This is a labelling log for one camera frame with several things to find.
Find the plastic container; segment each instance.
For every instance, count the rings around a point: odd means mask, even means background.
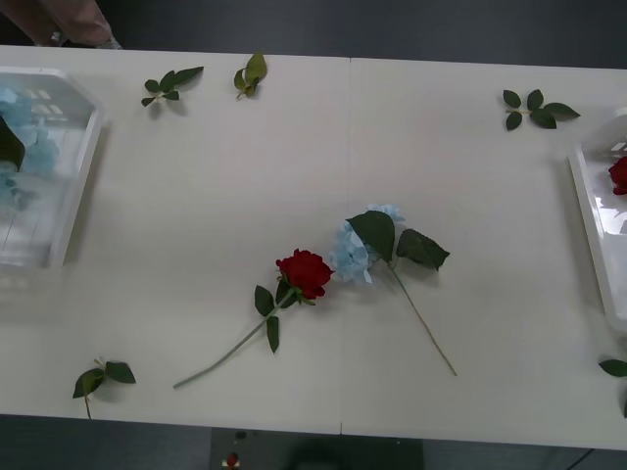
[[[33,120],[45,119],[60,155],[49,177],[19,173],[21,187],[35,191],[37,197],[23,211],[0,210],[0,267],[61,267],[103,108],[59,70],[0,67],[0,88],[4,87],[32,99]]]
[[[605,316],[620,332],[627,332],[627,196],[613,194],[608,169],[625,156],[627,109],[617,111],[570,156]]]

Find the rose stem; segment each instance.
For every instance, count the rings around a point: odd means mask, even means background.
[[[285,294],[285,297],[283,297],[283,299],[281,299],[281,302],[279,302],[276,307],[274,308],[273,311],[271,311],[263,320],[262,322],[257,325],[253,331],[251,331],[248,335],[246,335],[246,338],[244,338],[242,341],[240,341],[235,348],[233,348],[231,351],[227,352],[222,358],[220,358],[218,361],[216,361],[212,366],[206,368],[205,370],[202,370],[200,372],[198,372],[197,374],[192,375],[191,377],[182,380],[180,382],[178,382],[177,384],[174,385],[175,389],[180,389],[183,385],[187,385],[190,382],[193,382],[196,379],[199,379],[200,377],[202,377],[203,375],[207,375],[209,374],[211,371],[213,371],[214,369],[217,369],[223,362],[225,362],[227,359],[229,359],[237,350],[239,350],[244,343],[246,343],[248,340],[250,340],[253,335],[255,335],[255,333],[257,333],[262,326],[264,326],[268,320],[270,320],[273,316],[275,316],[278,311],[281,309],[281,307],[283,306],[283,304],[285,304],[290,297],[292,297],[294,295],[294,292],[296,292],[294,290],[294,288],[291,288],[289,291],[287,291],[287,293]]]
[[[444,352],[442,351],[442,349],[438,345],[438,342],[435,341],[435,337],[433,336],[433,333],[431,333],[431,330],[427,326],[427,323],[424,321],[424,318],[422,318],[422,315],[418,312],[418,309],[413,304],[413,300],[411,299],[410,294],[408,293],[408,290],[405,288],[405,285],[403,284],[403,281],[401,281],[401,278],[399,277],[399,275],[396,273],[396,271],[394,270],[394,268],[390,264],[388,264],[388,267],[390,268],[390,270],[392,271],[392,274],[394,275],[395,279],[397,280],[397,282],[401,286],[401,289],[403,289],[403,292],[405,293],[405,296],[410,301],[411,307],[413,308],[413,311],[415,311],[416,314],[418,315],[418,318],[420,319],[420,322],[422,323],[422,326],[424,326],[424,329],[427,330],[429,338],[431,338],[431,343],[433,343],[433,346],[436,347],[436,349],[438,350],[438,353],[440,353],[440,356],[447,362],[447,365],[451,369],[451,372],[453,372],[453,375],[455,375],[457,377],[458,374],[456,373],[455,368],[453,367],[453,365],[451,364],[449,359],[446,357],[446,355],[444,354]]]

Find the blue hydrangea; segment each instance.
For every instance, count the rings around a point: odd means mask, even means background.
[[[39,120],[35,132],[37,136],[35,143],[26,148],[22,171],[39,176],[49,176],[55,167],[59,149],[54,141],[48,138],[48,129],[44,126],[43,119]]]
[[[395,222],[405,219],[397,206],[368,205],[369,211],[385,212]],[[379,260],[379,254],[369,245],[366,245],[353,229],[353,226],[345,221],[335,237],[335,247],[329,254],[330,264],[337,277],[344,282],[356,281],[358,283],[372,284],[369,270]]]
[[[330,264],[343,282],[356,281],[372,284],[368,270],[372,266],[370,255],[363,241],[349,222],[338,230],[335,248],[329,255]]]
[[[48,129],[41,118],[33,125],[32,100],[11,89],[0,89],[0,116],[24,144],[25,154],[20,171],[48,176],[52,173],[59,149],[48,137]],[[0,162],[0,206],[23,211],[37,198],[37,193],[20,188],[17,168]]]

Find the rose bloom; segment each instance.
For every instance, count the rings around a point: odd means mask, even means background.
[[[627,194],[627,157],[623,157],[609,169],[609,176],[614,182],[614,194],[623,196]]]
[[[333,274],[331,268],[322,261],[322,257],[307,250],[295,250],[294,256],[278,259],[276,265],[287,282],[303,291],[303,297],[310,301],[324,295],[322,286],[331,280]]]

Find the green leaf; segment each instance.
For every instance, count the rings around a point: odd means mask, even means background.
[[[95,392],[105,380],[105,371],[100,367],[89,369],[80,374],[74,385],[73,399],[80,399]]]
[[[267,75],[267,64],[261,52],[253,54],[246,65],[246,83],[253,83],[255,78],[263,80]]]
[[[392,261],[396,238],[392,217],[384,212],[368,211],[349,218],[348,222],[362,241],[372,247],[384,261]]]
[[[546,110],[534,111],[529,117],[531,117],[531,120],[533,120],[536,124],[545,129],[557,128],[557,122],[555,122],[555,118],[551,113]]]
[[[401,234],[396,254],[399,258],[409,258],[436,271],[440,269],[444,260],[450,255],[429,237],[425,237],[411,228]]]
[[[599,363],[599,366],[612,377],[627,377],[627,362],[623,360],[604,360]]]
[[[274,310],[272,294],[268,289],[262,286],[255,288],[255,308],[263,316],[268,316],[268,314]]]
[[[26,149],[5,120],[0,116],[0,162],[9,162],[20,170]]]
[[[178,101],[179,95],[178,95],[178,92],[174,90],[174,91],[170,91],[170,93],[166,93],[164,95],[164,98],[166,98],[167,100],[171,100],[171,101]]]
[[[570,120],[581,116],[575,110],[562,103],[548,103],[544,107],[544,110],[551,113],[557,120]]]
[[[244,76],[242,75],[243,72],[244,72],[244,69],[238,70],[237,73],[235,74],[235,78],[233,79],[235,88],[237,88],[238,90],[243,90],[246,88],[246,82],[244,81]]]
[[[507,130],[516,129],[522,122],[522,114],[519,112],[510,113],[506,120]]]
[[[287,292],[291,289],[291,286],[281,280],[278,283],[278,286],[276,287],[276,304],[278,305],[283,298],[287,295]],[[294,302],[296,302],[296,295],[292,294],[292,297],[290,297],[287,301],[285,301],[285,304],[283,304],[281,306],[281,308],[287,308],[288,306],[292,306],[294,304]]]
[[[144,87],[151,93],[160,92],[159,82],[157,80],[148,80],[146,83],[144,83]]]
[[[527,109],[529,111],[539,110],[544,101],[545,97],[542,96],[542,91],[534,90],[529,93],[529,96],[527,97]]]
[[[159,82],[159,89],[164,93],[168,93],[174,87],[174,78],[176,77],[176,73],[174,70],[170,70],[168,73],[164,75],[164,77]]]
[[[185,83],[190,82],[204,69],[204,67],[195,67],[193,69],[179,70],[174,75],[174,79],[172,81],[173,86],[184,85]]]
[[[276,353],[278,350],[278,337],[279,337],[279,328],[278,328],[278,318],[273,316],[267,320],[265,323],[266,329],[265,332],[267,334],[267,341],[270,343],[270,348],[273,353]]]
[[[520,105],[522,104],[520,97],[513,91],[503,90],[503,99],[507,105],[512,108],[520,108]]]
[[[108,360],[105,364],[105,374],[116,382],[123,384],[135,383],[135,376],[126,362],[111,362]]]

